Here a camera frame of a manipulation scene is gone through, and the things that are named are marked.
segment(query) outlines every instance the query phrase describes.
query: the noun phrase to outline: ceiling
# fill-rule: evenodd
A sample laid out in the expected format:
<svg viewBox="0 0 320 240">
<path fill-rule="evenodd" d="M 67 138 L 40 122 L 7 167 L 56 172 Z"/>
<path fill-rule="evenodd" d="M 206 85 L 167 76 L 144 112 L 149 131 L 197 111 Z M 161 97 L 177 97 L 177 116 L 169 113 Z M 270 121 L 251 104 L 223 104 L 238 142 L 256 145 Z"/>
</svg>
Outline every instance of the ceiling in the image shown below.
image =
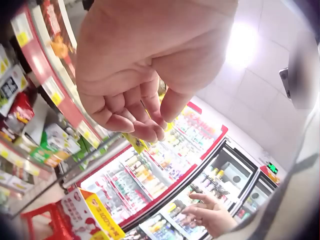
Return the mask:
<svg viewBox="0 0 320 240">
<path fill-rule="evenodd" d="M 240 0 L 235 23 L 257 31 L 257 48 L 247 68 L 225 62 L 197 96 L 251 136 L 284 168 L 292 164 L 305 120 L 286 97 L 279 70 L 307 25 L 281 0 Z"/>
</svg>

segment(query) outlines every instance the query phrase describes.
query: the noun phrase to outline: ceiling tile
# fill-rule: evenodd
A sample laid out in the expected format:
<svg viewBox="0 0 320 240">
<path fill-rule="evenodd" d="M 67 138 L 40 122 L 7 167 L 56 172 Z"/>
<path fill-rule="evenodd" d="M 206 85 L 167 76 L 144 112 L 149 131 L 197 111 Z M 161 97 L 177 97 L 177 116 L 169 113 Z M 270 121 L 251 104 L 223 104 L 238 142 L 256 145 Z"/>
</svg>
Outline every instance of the ceiling tile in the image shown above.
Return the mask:
<svg viewBox="0 0 320 240">
<path fill-rule="evenodd" d="M 235 68 L 225 62 L 214 79 L 214 84 L 224 89 L 230 95 L 235 95 L 242 81 L 245 69 Z"/>
<path fill-rule="evenodd" d="M 277 93 L 278 90 L 269 83 L 246 70 L 236 98 L 261 115 Z"/>
<path fill-rule="evenodd" d="M 233 103 L 227 116 L 267 151 L 280 139 L 275 129 L 239 101 Z"/>
<path fill-rule="evenodd" d="M 234 99 L 213 83 L 198 91 L 196 95 L 223 115 L 226 115 Z"/>
<path fill-rule="evenodd" d="M 263 3 L 259 33 L 290 50 L 298 32 L 307 25 L 281 0 Z"/>
<path fill-rule="evenodd" d="M 268 81 L 275 88 L 280 89 L 283 84 L 279 71 L 288 67 L 289 52 L 278 44 L 258 37 L 258 48 L 248 69 L 259 77 Z"/>
<path fill-rule="evenodd" d="M 292 102 L 280 92 L 271 102 L 263 117 L 286 139 L 299 135 L 305 121 L 305 116 L 298 112 Z"/>
<path fill-rule="evenodd" d="M 240 0 L 235 22 L 245 23 L 258 31 L 263 0 Z"/>
</svg>

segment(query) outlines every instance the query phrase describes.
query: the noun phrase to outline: cardboard box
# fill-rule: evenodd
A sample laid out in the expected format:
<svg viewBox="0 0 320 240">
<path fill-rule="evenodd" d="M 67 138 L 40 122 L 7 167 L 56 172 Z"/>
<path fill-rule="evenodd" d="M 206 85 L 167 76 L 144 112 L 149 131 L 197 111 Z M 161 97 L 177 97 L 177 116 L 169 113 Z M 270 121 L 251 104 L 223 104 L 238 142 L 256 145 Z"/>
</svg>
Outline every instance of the cardboard box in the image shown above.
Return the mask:
<svg viewBox="0 0 320 240">
<path fill-rule="evenodd" d="M 4 47 L 0 44 L 0 78 L 12 67 L 11 62 L 5 52 Z"/>
<path fill-rule="evenodd" d="M 95 193 L 76 188 L 57 203 L 73 239 L 119 240 L 125 236 Z"/>
</svg>

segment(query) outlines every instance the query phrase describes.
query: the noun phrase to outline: glass refrigerator door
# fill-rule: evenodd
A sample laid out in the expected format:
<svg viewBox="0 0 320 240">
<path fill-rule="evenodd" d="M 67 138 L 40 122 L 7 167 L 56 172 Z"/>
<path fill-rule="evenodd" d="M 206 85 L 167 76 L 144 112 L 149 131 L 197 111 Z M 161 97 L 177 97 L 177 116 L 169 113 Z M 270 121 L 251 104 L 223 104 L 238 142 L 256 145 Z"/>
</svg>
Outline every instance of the glass refrigerator door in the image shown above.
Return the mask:
<svg viewBox="0 0 320 240">
<path fill-rule="evenodd" d="M 234 216 L 234 219 L 240 223 L 249 217 L 267 201 L 276 188 L 277 185 L 263 172 L 260 172 L 259 178 L 256 180 L 254 187 L 246 197 L 245 202 Z"/>
<path fill-rule="evenodd" d="M 222 198 L 229 209 L 239 200 L 257 170 L 258 167 L 249 159 L 225 143 L 197 181 L 204 193 L 211 192 Z"/>
</svg>

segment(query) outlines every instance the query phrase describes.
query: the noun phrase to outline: beverage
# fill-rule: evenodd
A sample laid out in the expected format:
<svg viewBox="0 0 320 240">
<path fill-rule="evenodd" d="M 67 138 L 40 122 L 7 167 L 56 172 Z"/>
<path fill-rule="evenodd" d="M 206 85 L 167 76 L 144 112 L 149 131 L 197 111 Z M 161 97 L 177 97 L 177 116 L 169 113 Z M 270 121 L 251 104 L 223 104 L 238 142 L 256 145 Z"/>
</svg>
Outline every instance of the beverage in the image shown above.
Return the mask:
<svg viewBox="0 0 320 240">
<path fill-rule="evenodd" d="M 223 177 L 223 174 L 224 174 L 224 171 L 220 170 L 220 172 L 218 172 L 218 174 L 217 174 L 217 179 L 220 180 Z"/>
<path fill-rule="evenodd" d="M 210 173 L 210 177 L 214 179 L 214 178 L 217 176 L 218 171 L 219 171 L 219 169 L 218 169 L 218 168 L 215 168 L 215 169 Z"/>
</svg>

